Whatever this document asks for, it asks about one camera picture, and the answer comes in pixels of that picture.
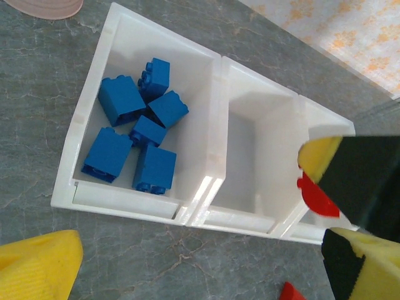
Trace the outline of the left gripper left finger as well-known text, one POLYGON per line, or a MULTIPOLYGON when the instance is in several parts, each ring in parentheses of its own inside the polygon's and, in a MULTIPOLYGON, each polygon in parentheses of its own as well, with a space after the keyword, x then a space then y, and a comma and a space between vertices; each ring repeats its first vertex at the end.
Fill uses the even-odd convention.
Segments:
POLYGON ((76 230, 1 246, 1 299, 67 299, 83 260, 76 230))

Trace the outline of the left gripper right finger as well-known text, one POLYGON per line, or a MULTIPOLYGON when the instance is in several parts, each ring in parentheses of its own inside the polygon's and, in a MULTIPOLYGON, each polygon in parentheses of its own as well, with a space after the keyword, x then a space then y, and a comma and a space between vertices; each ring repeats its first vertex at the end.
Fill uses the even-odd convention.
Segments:
POLYGON ((335 299, 399 299, 399 243, 333 227, 321 252, 335 299))

